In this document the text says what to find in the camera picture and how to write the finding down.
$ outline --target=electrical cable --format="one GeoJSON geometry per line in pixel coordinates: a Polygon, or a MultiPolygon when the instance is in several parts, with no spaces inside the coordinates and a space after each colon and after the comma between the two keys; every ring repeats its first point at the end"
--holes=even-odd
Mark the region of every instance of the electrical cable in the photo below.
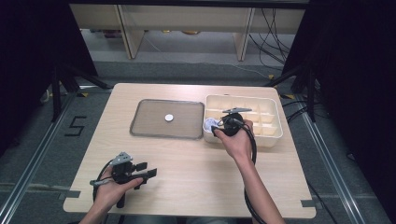
{"type": "MultiPolygon", "coordinates": [[[[289,104],[286,105],[291,105],[294,103],[298,103],[298,101],[295,102],[291,102],[289,104]]],[[[295,119],[297,116],[303,114],[304,112],[306,112],[308,106],[305,106],[299,110],[297,110],[296,112],[294,112],[293,114],[291,114],[290,116],[287,116],[287,120],[288,123],[290,123],[293,119],[295,119]]],[[[309,181],[306,179],[306,183],[308,184],[308,187],[312,189],[312,191],[314,191],[315,195],[318,197],[318,200],[320,201],[320,203],[323,205],[324,209],[327,211],[327,213],[329,214],[329,216],[332,218],[332,221],[334,224],[337,224],[337,221],[335,220],[335,217],[333,216],[332,212],[330,211],[330,209],[327,207],[327,205],[323,202],[323,200],[321,199],[321,197],[319,196],[319,194],[317,193],[317,191],[314,189],[314,187],[309,183],[309,181]]]]}
{"type": "Polygon", "coordinates": [[[268,54],[268,56],[270,56],[271,58],[277,60],[279,63],[282,63],[282,64],[285,63],[284,61],[282,61],[281,59],[279,59],[278,57],[276,57],[276,56],[275,56],[273,53],[271,53],[270,51],[268,51],[268,50],[262,48],[262,46],[260,46],[260,45],[256,42],[256,40],[253,38],[253,36],[251,36],[251,35],[249,35],[249,36],[250,36],[250,39],[253,41],[253,43],[256,45],[256,47],[257,47],[259,50],[261,50],[261,51],[263,51],[264,53],[268,54]]]}
{"type": "MultiPolygon", "coordinates": [[[[103,173],[105,172],[105,169],[107,168],[107,166],[112,162],[113,160],[109,161],[108,163],[106,163],[106,165],[103,167],[102,171],[99,173],[99,176],[96,178],[96,181],[100,181],[101,177],[103,175],[103,173]]],[[[95,201],[96,199],[96,193],[98,191],[98,187],[93,187],[93,192],[92,192],[92,198],[93,201],[95,201]]]]}
{"type": "MultiPolygon", "coordinates": [[[[146,38],[145,36],[143,36],[143,38],[144,38],[153,48],[155,48],[155,49],[158,50],[159,52],[163,52],[162,50],[160,50],[159,48],[157,48],[148,38],[146,38]]],[[[214,64],[214,65],[217,65],[216,63],[187,63],[187,62],[183,62],[183,61],[169,60],[169,59],[167,59],[167,58],[165,58],[165,57],[163,57],[163,58],[164,58],[166,61],[170,62],[170,63],[214,64]]],[[[265,78],[268,78],[268,79],[269,79],[268,76],[266,76],[266,75],[264,75],[264,74],[262,74],[262,73],[260,73],[260,72],[258,72],[258,71],[255,71],[255,70],[250,70],[250,69],[242,68],[242,67],[239,67],[238,65],[231,64],[231,63],[223,63],[223,64],[224,64],[224,65],[230,65],[230,66],[232,66],[232,67],[235,67],[235,68],[240,69],[240,70],[243,70],[243,71],[256,73],[256,74],[259,74],[259,75],[262,76],[262,77],[265,77],[265,78]]],[[[269,67],[269,68],[275,69],[275,70],[280,70],[280,71],[281,71],[281,69],[277,69],[277,68],[274,68],[274,67],[269,67]]]]}
{"type": "MultiPolygon", "coordinates": [[[[256,159],[257,159],[257,145],[256,145],[256,140],[254,139],[254,134],[251,132],[250,128],[244,124],[241,123],[239,120],[236,122],[238,126],[243,129],[246,133],[247,136],[250,139],[250,144],[251,144],[251,160],[253,161],[253,164],[256,164],[256,159]]],[[[247,209],[249,210],[250,214],[258,221],[260,224],[265,224],[265,221],[262,220],[262,218],[257,214],[257,212],[254,210],[253,205],[250,202],[250,199],[248,198],[248,193],[244,189],[244,196],[245,196],[245,202],[247,204],[247,209]]]]}
{"type": "Polygon", "coordinates": [[[319,196],[319,194],[317,193],[317,191],[314,189],[314,187],[309,183],[309,181],[306,179],[306,183],[308,184],[308,187],[312,189],[312,191],[314,191],[315,195],[317,195],[318,200],[320,201],[320,203],[323,205],[324,209],[327,211],[327,213],[329,214],[329,216],[332,218],[332,222],[334,224],[337,224],[338,222],[335,220],[334,215],[332,214],[332,212],[330,211],[330,209],[327,207],[326,203],[323,202],[323,200],[321,199],[321,197],[319,196]]]}
{"type": "Polygon", "coordinates": [[[279,37],[277,36],[277,29],[276,29],[276,9],[275,8],[273,8],[273,20],[272,20],[272,22],[271,22],[271,25],[269,24],[269,21],[267,20],[267,18],[265,17],[265,13],[264,13],[264,10],[262,9],[262,15],[264,16],[264,19],[265,19],[265,22],[267,23],[267,27],[268,27],[268,34],[267,34],[267,36],[265,37],[265,39],[263,40],[268,46],[270,46],[271,48],[274,48],[274,49],[278,49],[279,50],[279,52],[280,52],[280,54],[282,55],[282,58],[283,58],[283,60],[286,60],[286,56],[285,56],[285,54],[284,54],[284,52],[286,52],[286,53],[288,53],[287,51],[285,51],[285,50],[283,50],[281,47],[280,47],[280,45],[282,45],[283,47],[285,47],[286,49],[290,49],[290,48],[288,48],[287,46],[285,46],[280,40],[279,40],[279,37]],[[273,37],[273,39],[275,40],[275,42],[276,42],[276,44],[277,44],[277,48],[276,47],[274,47],[274,46],[272,46],[272,45],[270,45],[270,44],[268,44],[267,42],[266,42],[266,39],[267,39],[267,37],[268,37],[268,35],[269,34],[271,34],[272,35],[272,37],[273,37]]]}

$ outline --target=person's right hand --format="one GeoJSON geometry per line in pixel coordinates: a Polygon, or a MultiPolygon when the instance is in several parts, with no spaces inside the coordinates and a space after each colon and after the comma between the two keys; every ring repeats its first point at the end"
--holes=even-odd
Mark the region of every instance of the person's right hand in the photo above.
{"type": "MultiPolygon", "coordinates": [[[[244,119],[245,126],[251,130],[253,133],[253,122],[244,119]]],[[[251,158],[251,143],[248,137],[248,134],[245,130],[239,130],[239,132],[234,136],[227,136],[221,130],[215,130],[216,136],[221,140],[223,145],[225,146],[227,153],[235,160],[235,161],[243,161],[250,160],[251,158]]]]}

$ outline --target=tape mark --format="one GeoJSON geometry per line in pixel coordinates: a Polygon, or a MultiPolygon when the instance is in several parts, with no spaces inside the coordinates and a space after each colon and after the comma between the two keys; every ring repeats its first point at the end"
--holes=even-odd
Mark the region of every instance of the tape mark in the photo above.
{"type": "Polygon", "coordinates": [[[74,116],[72,123],[69,125],[69,128],[75,128],[75,129],[79,129],[78,133],[66,133],[64,136],[66,137],[79,137],[81,136],[82,130],[84,129],[84,126],[81,125],[74,125],[74,123],[76,122],[76,119],[85,119],[87,118],[87,116],[74,116]]]}

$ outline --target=black cable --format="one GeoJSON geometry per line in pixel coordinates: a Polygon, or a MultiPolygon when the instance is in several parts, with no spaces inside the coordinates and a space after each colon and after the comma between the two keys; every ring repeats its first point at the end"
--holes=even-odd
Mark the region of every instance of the black cable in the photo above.
{"type": "MultiPolygon", "coordinates": [[[[250,139],[250,144],[251,144],[251,160],[253,161],[253,164],[256,164],[256,159],[257,159],[257,145],[256,145],[256,140],[254,139],[254,134],[251,132],[250,128],[246,126],[245,124],[239,124],[240,128],[242,128],[246,133],[247,136],[250,139]]],[[[247,209],[249,210],[250,214],[258,221],[260,224],[265,224],[265,221],[262,220],[259,214],[254,210],[253,205],[250,202],[250,199],[248,198],[248,193],[244,189],[244,196],[245,196],[245,202],[247,204],[247,209]]]]}
{"type": "MultiPolygon", "coordinates": [[[[294,112],[293,114],[291,114],[290,116],[287,117],[288,119],[288,123],[290,123],[293,119],[297,118],[297,116],[303,114],[304,112],[306,112],[307,110],[307,106],[297,110],[296,112],[294,112]]],[[[327,207],[327,205],[323,202],[323,200],[320,198],[319,194],[317,193],[317,191],[314,189],[314,187],[309,183],[309,181],[306,179],[306,183],[308,184],[308,187],[312,189],[312,191],[314,191],[314,193],[317,195],[319,201],[321,202],[321,204],[323,205],[323,207],[325,208],[325,210],[328,212],[329,216],[332,218],[332,221],[336,224],[337,221],[335,220],[334,216],[332,215],[332,212],[330,211],[330,209],[327,207]]]]}
{"type": "Polygon", "coordinates": [[[297,103],[306,103],[306,101],[293,101],[293,102],[284,104],[284,105],[282,105],[282,106],[287,106],[287,105],[292,105],[292,104],[297,104],[297,103]]]}
{"type": "Polygon", "coordinates": [[[332,222],[337,224],[338,222],[335,220],[335,217],[332,215],[332,212],[330,211],[330,209],[327,207],[326,203],[323,202],[323,200],[320,198],[319,194],[317,193],[317,191],[314,189],[314,187],[309,183],[309,181],[306,179],[306,183],[308,184],[308,187],[312,189],[312,191],[314,191],[315,195],[317,195],[318,200],[320,201],[320,203],[323,205],[324,209],[327,211],[327,213],[329,214],[329,216],[332,218],[332,222]]]}
{"type": "MultiPolygon", "coordinates": [[[[103,167],[102,171],[99,173],[99,176],[96,178],[96,181],[100,181],[101,177],[103,175],[103,173],[105,172],[105,169],[107,168],[107,166],[112,162],[113,160],[109,161],[108,163],[106,163],[106,165],[103,167]]],[[[93,187],[93,192],[92,192],[92,198],[93,201],[95,201],[96,199],[96,193],[98,191],[99,187],[93,187]]]]}
{"type": "Polygon", "coordinates": [[[282,61],[281,59],[279,59],[278,57],[276,57],[273,53],[271,53],[271,52],[269,52],[268,50],[262,48],[262,46],[260,46],[260,45],[256,42],[256,40],[255,40],[251,35],[249,35],[249,36],[250,36],[250,39],[253,41],[253,43],[256,45],[256,47],[257,47],[259,50],[261,50],[261,51],[263,51],[264,53],[268,54],[268,56],[270,56],[271,58],[277,60],[279,63],[282,63],[282,64],[285,63],[284,61],[282,61]]]}
{"type": "Polygon", "coordinates": [[[282,45],[283,47],[285,47],[286,49],[290,49],[290,48],[286,47],[286,46],[279,40],[279,38],[277,37],[277,29],[276,29],[276,9],[273,8],[273,20],[272,20],[272,22],[271,22],[271,25],[269,24],[269,21],[268,21],[267,18],[265,17],[265,13],[264,13],[264,10],[263,10],[263,9],[262,9],[262,15],[264,16],[264,19],[265,19],[265,22],[267,23],[268,31],[269,31],[268,34],[267,34],[267,36],[265,37],[265,39],[264,39],[263,41],[265,42],[266,39],[267,39],[267,37],[268,37],[268,35],[271,34],[272,37],[273,37],[273,39],[275,40],[275,42],[276,42],[276,44],[277,44],[277,48],[274,47],[274,46],[272,46],[272,45],[270,45],[270,44],[268,44],[268,43],[266,43],[266,44],[267,44],[268,46],[274,48],[274,49],[279,49],[279,52],[280,52],[280,54],[282,55],[283,60],[286,60],[287,57],[285,56],[284,52],[286,52],[286,53],[288,53],[288,52],[285,51],[285,50],[283,50],[283,49],[280,47],[279,44],[281,44],[281,45],[282,45]]]}

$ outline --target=hand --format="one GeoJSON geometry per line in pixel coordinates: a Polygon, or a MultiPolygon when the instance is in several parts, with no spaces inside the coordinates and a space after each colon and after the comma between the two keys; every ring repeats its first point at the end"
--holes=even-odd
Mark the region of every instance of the hand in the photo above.
{"type": "MultiPolygon", "coordinates": [[[[111,176],[111,170],[112,166],[108,166],[105,169],[105,172],[102,174],[101,179],[111,176]]],[[[104,208],[108,210],[110,210],[110,208],[120,200],[122,195],[128,189],[132,189],[143,182],[143,178],[137,178],[125,184],[118,184],[114,182],[113,178],[110,179],[111,181],[99,186],[94,202],[97,204],[101,204],[104,208]]]]}
{"type": "MultiPolygon", "coordinates": [[[[253,122],[244,119],[245,126],[251,130],[253,133],[253,122]]],[[[221,130],[215,130],[216,136],[221,140],[223,145],[225,146],[227,153],[235,160],[235,161],[244,161],[246,159],[250,160],[251,158],[251,144],[248,134],[245,130],[241,129],[234,136],[227,136],[221,130]]]]}

